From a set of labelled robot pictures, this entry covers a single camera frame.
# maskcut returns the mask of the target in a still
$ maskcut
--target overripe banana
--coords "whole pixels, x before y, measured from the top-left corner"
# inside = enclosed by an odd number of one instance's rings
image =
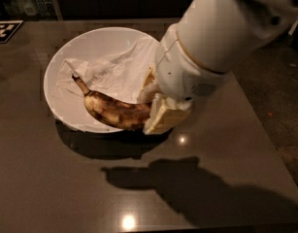
[[[72,76],[83,92],[87,111],[98,121],[111,127],[137,130],[142,129],[149,118],[151,103],[129,104],[99,91],[90,90],[81,78]]]

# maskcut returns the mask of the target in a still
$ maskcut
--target gray table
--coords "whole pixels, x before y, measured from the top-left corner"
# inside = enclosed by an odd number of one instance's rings
[[[233,76],[163,136],[54,120],[43,76],[67,41],[109,25],[160,39],[173,21],[25,22],[0,45],[0,232],[116,232],[131,216],[136,231],[298,222],[298,188]]]

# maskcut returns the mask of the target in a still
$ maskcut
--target floor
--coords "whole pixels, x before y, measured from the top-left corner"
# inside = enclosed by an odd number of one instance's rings
[[[298,51],[285,34],[233,72],[298,185]]]

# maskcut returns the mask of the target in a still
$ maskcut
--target checkered calibration board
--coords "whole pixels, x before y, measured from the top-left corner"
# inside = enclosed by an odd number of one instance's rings
[[[0,21],[0,43],[6,43],[22,23],[23,20]]]

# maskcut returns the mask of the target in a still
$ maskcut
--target white plate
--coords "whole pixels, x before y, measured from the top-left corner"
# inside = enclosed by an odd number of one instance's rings
[[[143,36],[153,39],[148,34],[138,30],[109,27],[84,33],[63,46],[52,58],[44,78],[45,96],[54,116],[75,130],[94,133],[121,131],[121,129],[110,127],[94,119],[87,113],[83,105],[83,99],[79,99],[79,97],[74,96],[67,90],[59,89],[56,86],[57,75],[65,58],[78,58],[85,61],[94,61],[101,56],[128,50]],[[151,56],[147,58],[147,63],[144,64],[149,67],[153,61],[154,54],[151,54]],[[141,71],[139,69],[140,67],[133,66],[132,68],[134,68],[133,72]],[[52,96],[55,92],[60,93],[62,99],[57,99]]]

